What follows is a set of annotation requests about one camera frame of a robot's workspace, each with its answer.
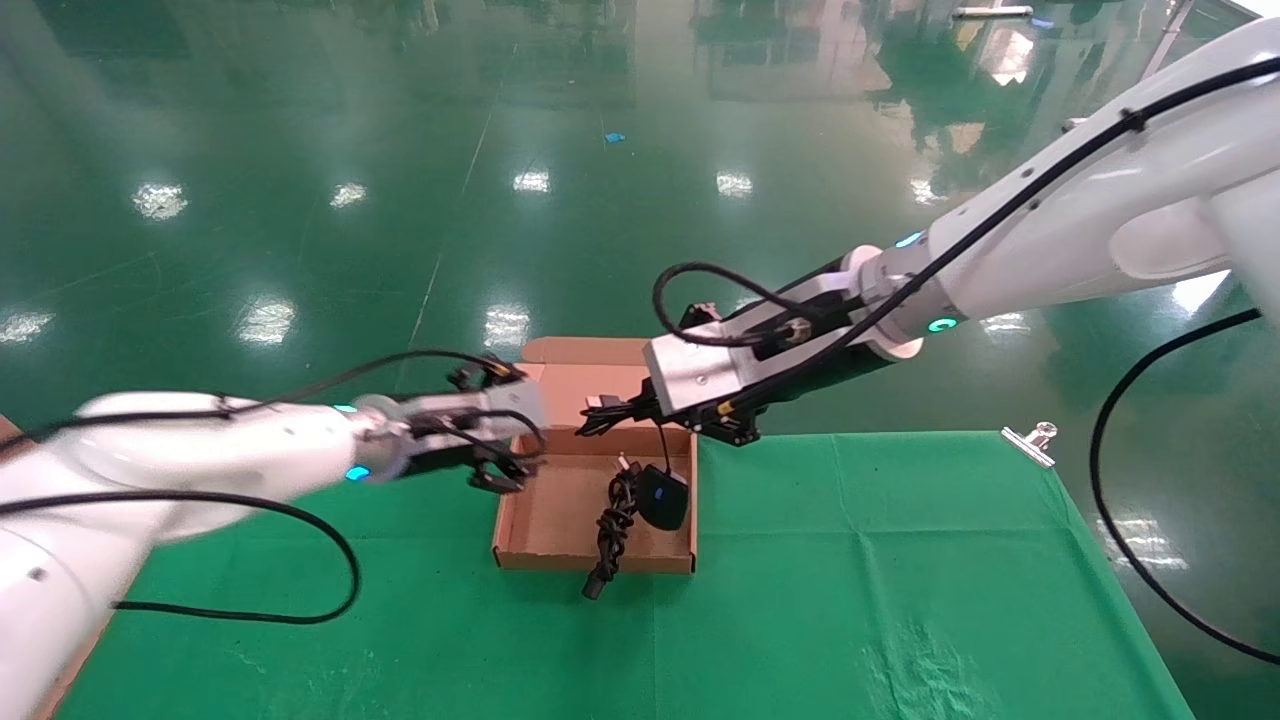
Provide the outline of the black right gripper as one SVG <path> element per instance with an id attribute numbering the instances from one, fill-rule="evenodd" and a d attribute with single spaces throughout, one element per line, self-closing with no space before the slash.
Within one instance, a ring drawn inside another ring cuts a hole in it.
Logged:
<path id="1" fill-rule="evenodd" d="M 742 447 L 759 441 L 756 419 L 760 410 L 877 372 L 892 363 L 891 354 L 876 342 L 822 350 L 799 365 L 745 389 L 698 405 L 690 411 L 690 427 L 696 434 Z M 657 425 L 667 423 L 667 414 L 654 389 L 643 389 L 627 404 L 628 419 L 632 421 L 652 421 Z"/>

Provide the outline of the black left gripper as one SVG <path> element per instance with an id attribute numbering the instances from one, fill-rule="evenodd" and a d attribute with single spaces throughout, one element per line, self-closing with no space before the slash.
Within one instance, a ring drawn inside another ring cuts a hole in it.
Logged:
<path id="1" fill-rule="evenodd" d="M 429 448 L 412 455 L 404 465 L 406 473 L 430 473 L 470 468 L 470 486 L 493 495 L 524 492 L 526 484 L 538 475 L 544 457 L 516 457 L 503 451 L 503 443 L 484 439 L 467 430 L 434 427 L 443 433 L 428 434 L 425 439 L 449 439 L 453 445 Z"/>

